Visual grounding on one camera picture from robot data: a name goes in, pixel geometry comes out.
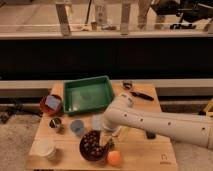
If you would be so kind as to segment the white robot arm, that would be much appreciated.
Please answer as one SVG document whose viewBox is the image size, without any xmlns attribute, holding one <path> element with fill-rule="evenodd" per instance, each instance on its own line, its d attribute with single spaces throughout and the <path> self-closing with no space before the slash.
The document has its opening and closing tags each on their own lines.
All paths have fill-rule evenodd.
<svg viewBox="0 0 213 171">
<path fill-rule="evenodd" d="M 151 112 L 134 109 L 133 104 L 126 93 L 116 96 L 102 115 L 103 128 L 115 131 L 123 125 L 213 150 L 212 117 Z"/>
</svg>

